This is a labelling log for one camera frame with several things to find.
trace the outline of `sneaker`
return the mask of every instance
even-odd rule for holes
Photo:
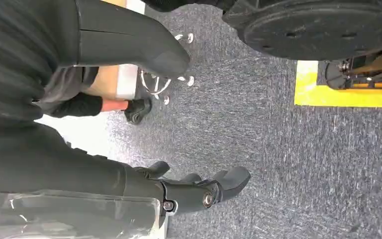
[[[128,101],[128,108],[124,112],[126,120],[131,124],[140,124],[151,108],[150,99]]]

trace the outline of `screw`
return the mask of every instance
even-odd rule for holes
[[[203,196],[203,205],[209,208],[213,204],[213,194],[211,192],[206,192]]]
[[[165,201],[163,203],[163,209],[166,211],[172,211],[174,209],[175,204],[171,201]]]
[[[340,71],[347,71],[349,69],[349,64],[348,63],[342,63],[339,64],[337,67],[339,67]]]

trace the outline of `transparent plastic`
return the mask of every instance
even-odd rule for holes
[[[149,239],[159,214],[160,202],[150,198],[0,193],[0,239]]]

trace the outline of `gray carpet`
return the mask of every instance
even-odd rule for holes
[[[112,113],[109,155],[165,160],[172,178],[236,165],[253,176],[235,200],[172,218],[169,238],[382,238],[382,109],[294,106],[295,62],[244,46],[214,8],[147,14],[195,34],[196,82],[175,82],[139,127]]]

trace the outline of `rubber pad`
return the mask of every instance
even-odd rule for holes
[[[337,60],[382,49],[382,8],[375,4],[283,2],[265,7],[247,24],[241,35],[246,44],[295,60]]]

